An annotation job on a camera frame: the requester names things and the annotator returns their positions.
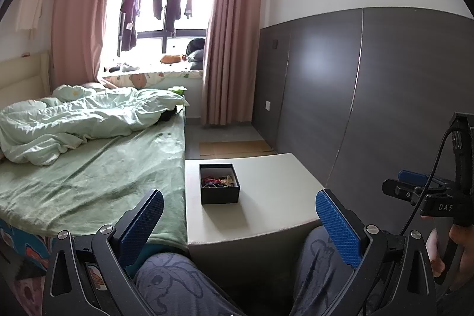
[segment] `gray pants with cartoon print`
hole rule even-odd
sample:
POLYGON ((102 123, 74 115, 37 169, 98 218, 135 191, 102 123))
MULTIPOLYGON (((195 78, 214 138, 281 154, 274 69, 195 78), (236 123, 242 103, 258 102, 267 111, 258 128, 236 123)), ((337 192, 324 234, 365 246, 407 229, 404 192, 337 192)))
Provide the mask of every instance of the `gray pants with cartoon print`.
MULTIPOLYGON (((290 316, 322 315, 352 271, 342 261, 326 229, 314 229, 298 261, 290 316)), ((150 257, 137 272, 135 282, 157 315, 245 316, 191 260, 178 254, 150 257)), ((378 302, 381 290, 377 292, 376 288, 369 296, 367 313, 378 302)))

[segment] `white table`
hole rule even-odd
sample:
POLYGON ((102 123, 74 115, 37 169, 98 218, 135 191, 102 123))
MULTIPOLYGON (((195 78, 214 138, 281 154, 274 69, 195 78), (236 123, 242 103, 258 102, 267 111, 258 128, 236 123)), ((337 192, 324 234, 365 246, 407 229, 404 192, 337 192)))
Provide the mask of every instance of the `white table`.
POLYGON ((323 186, 292 154, 186 161, 188 247, 196 265, 221 286, 288 270, 307 234, 323 186), (201 205, 199 165, 231 163, 237 204, 201 205))

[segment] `black bag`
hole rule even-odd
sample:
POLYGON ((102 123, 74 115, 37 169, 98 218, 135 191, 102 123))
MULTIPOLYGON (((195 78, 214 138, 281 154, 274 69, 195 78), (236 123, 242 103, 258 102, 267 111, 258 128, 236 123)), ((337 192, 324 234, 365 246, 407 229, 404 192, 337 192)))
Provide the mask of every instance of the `black bag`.
POLYGON ((194 38, 193 40, 191 40, 191 42, 188 43, 188 47, 186 48, 186 55, 190 55, 196 50, 203 49, 205 43, 206 40, 204 38, 194 38))

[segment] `pink curtain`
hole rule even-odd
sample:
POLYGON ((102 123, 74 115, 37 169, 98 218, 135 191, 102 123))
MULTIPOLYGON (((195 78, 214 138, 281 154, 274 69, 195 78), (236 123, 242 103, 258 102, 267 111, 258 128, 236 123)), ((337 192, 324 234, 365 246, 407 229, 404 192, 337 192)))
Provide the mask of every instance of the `pink curtain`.
POLYGON ((204 57, 202 124, 252 120, 261 0, 214 0, 204 57))
POLYGON ((53 86, 97 80, 107 0, 55 0, 51 31, 53 86))

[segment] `hand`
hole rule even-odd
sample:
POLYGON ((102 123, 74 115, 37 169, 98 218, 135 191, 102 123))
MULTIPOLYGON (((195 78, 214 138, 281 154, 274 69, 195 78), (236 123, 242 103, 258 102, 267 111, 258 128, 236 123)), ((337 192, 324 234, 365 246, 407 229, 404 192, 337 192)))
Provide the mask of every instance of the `hand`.
MULTIPOLYGON (((454 282, 451 285, 451 290, 463 286, 474 276, 474 225, 469 227, 453 225, 449 237, 458 245, 464 247, 464 253, 461 257, 461 263, 459 265, 459 272, 454 278, 454 282)), ((439 277, 446 266, 441 260, 438 253, 438 235, 436 229, 431 231, 430 237, 426 241, 426 249, 428 256, 430 257, 431 269, 434 277, 439 277)))

